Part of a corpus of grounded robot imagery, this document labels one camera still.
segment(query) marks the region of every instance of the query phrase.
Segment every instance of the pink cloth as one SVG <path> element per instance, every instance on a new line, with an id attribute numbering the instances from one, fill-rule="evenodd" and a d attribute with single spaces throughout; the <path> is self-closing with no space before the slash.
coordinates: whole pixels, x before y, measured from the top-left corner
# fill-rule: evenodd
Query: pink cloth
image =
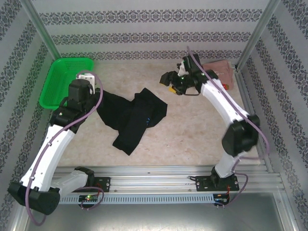
<path id="1" fill-rule="evenodd" d="M 234 88 L 233 82 L 233 69 L 230 66 L 228 60 L 220 60 L 212 63 L 203 64 L 204 70 L 213 70 L 218 78 L 220 79 L 221 83 L 227 85 L 229 90 Z"/>

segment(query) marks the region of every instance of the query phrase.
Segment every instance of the yellow connector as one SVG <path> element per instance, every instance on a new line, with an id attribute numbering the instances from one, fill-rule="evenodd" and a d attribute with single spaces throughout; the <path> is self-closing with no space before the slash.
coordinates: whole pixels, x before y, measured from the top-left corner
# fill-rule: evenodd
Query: yellow connector
<path id="1" fill-rule="evenodd" d="M 171 91 L 171 92 L 174 93 L 174 94 L 177 93 L 172 87 L 169 87 L 169 91 Z"/>

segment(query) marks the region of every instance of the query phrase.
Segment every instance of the black mounting plate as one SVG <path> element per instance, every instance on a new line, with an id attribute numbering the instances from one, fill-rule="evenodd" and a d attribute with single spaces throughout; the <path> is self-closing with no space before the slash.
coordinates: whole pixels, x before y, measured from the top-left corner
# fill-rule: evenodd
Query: black mounting plate
<path id="1" fill-rule="evenodd" d="M 214 186 L 210 176 L 196 176 L 190 177 L 190 179 L 196 182 L 197 192 L 227 191 L 228 186 L 230 187 L 230 191 L 239 191 L 240 189 L 235 175 L 219 179 L 217 187 Z"/>
<path id="2" fill-rule="evenodd" d="M 110 189 L 110 177 L 94 177 L 93 187 L 102 188 L 104 193 L 109 192 Z M 96 189 L 83 189 L 83 190 L 75 190 L 74 193 L 97 193 Z"/>

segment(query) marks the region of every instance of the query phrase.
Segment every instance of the black cloth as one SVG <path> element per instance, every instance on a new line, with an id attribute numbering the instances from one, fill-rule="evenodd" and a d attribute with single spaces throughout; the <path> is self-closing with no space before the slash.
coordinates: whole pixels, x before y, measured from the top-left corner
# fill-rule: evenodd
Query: black cloth
<path id="1" fill-rule="evenodd" d="M 136 93 L 133 101 L 104 91 L 97 112 L 107 126 L 119 132 L 113 146 L 130 155 L 145 130 L 166 116 L 167 104 L 146 88 Z"/>

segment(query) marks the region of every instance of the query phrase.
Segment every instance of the beige floor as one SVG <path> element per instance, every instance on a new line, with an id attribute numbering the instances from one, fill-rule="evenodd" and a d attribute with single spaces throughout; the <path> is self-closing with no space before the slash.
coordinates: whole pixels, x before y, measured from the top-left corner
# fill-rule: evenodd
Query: beige floor
<path id="1" fill-rule="evenodd" d="M 127 156 L 112 146 L 118 132 L 93 113 L 66 148 L 59 166 L 166 166 L 214 165 L 223 148 L 226 127 L 213 105 L 202 95 L 178 96 L 159 84 L 162 74 L 176 64 L 97 64 L 94 71 L 110 93 L 134 98 L 143 88 L 168 104 L 167 116 L 144 133 L 135 151 Z M 243 106 L 237 85 L 229 94 Z M 256 149 L 247 156 L 257 156 Z"/>

